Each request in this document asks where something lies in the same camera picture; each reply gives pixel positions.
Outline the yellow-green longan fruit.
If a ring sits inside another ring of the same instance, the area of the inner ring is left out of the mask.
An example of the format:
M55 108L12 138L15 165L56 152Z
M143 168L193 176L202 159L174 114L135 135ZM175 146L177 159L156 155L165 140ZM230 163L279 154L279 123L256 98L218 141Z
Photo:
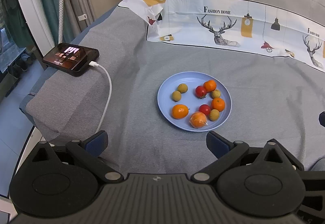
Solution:
M212 109L209 114L209 120L212 122L217 121L219 116L220 116L220 112L216 109Z
M177 91L179 91L180 93L186 93L188 91L188 86L184 83L179 84L177 87Z
M210 93L211 97L212 98L220 98L221 97L221 91L216 89L216 90L213 90L211 93Z
M181 100L181 97L182 97L181 92L179 92L179 91L174 91L171 96L175 102L178 102L179 100Z

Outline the black smartphone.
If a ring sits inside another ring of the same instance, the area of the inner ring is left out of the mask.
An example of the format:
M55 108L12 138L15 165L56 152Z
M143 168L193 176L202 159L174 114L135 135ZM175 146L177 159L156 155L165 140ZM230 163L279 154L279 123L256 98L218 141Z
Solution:
M42 62L54 69L79 77L90 68L90 62L96 61L99 56L97 49L60 43L43 57Z

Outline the small orange cluster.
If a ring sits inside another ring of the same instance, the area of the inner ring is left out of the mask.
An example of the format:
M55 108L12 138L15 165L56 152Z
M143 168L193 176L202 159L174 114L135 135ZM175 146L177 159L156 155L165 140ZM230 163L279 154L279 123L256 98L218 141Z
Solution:
M171 115L175 119L183 119L188 115L189 109L184 104L176 104L171 110Z

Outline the blue plastic plate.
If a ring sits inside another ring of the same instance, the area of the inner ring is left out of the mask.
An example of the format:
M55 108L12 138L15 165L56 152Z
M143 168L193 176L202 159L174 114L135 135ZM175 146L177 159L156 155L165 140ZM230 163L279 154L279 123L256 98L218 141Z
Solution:
M206 95L206 98L198 98L195 95L195 89L197 86L209 80L214 80L216 82L217 89L221 92L221 98L225 101L225 109L221 111L216 121L207 120L207 125L201 128L194 128L190 124L191 115L199 110L200 105L210 105L213 100L211 95ZM176 102L172 99L172 93L180 84L186 84L188 86L188 91L182 94L179 102ZM208 132L210 130L215 130L227 121L232 110L232 99L227 88L215 77L200 72L181 72L167 78L158 89L157 102L162 115L171 124L189 132ZM184 104L189 109L188 115L183 119L175 119L172 117L172 108L176 104Z

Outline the grey bed sheet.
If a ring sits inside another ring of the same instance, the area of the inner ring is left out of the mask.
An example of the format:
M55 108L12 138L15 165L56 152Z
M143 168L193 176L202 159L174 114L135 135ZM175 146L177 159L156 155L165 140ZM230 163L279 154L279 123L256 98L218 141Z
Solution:
M108 133L101 158L127 173L192 174L215 161L214 130L262 147L276 139L309 170L324 158L324 73L286 57L154 43L116 8L78 44L100 56L79 77L47 69L21 111L56 146Z

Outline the red cherry tomato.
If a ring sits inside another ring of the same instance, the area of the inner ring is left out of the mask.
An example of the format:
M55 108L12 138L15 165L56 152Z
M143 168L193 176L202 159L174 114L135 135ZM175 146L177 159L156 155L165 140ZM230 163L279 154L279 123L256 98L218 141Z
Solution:
M206 116L210 115L210 112L211 112L211 108L209 105L207 104L202 104L200 107L199 107L199 111L202 112L203 114L205 114Z

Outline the orange mandarin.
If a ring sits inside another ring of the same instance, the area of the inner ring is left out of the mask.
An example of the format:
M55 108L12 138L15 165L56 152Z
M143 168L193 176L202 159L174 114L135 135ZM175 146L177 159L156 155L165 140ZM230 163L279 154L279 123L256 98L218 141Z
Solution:
M190 117L190 124L196 129L202 128L208 124L207 116L200 111L195 112Z
M212 99L211 109L218 110L219 112L222 112L225 109L225 101L220 97L216 97L216 98Z

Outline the deer print pillow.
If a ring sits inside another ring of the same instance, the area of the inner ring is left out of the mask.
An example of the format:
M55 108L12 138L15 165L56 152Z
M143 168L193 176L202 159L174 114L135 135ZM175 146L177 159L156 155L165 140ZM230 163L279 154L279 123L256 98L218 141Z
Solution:
M289 57L324 70L324 0L123 0L146 39Z

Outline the white door frame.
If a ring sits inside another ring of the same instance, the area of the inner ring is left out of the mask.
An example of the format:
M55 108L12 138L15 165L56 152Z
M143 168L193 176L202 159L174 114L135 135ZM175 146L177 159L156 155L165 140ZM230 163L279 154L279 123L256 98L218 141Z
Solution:
M40 53L46 55L55 44L41 0L18 1Z

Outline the red tomato cluster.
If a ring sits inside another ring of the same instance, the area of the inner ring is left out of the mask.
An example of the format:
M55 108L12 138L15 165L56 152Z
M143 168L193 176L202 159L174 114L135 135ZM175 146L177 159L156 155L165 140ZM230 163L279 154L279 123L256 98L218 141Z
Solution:
M207 94L206 88L203 86L197 86L195 89L195 94L198 98L205 98Z

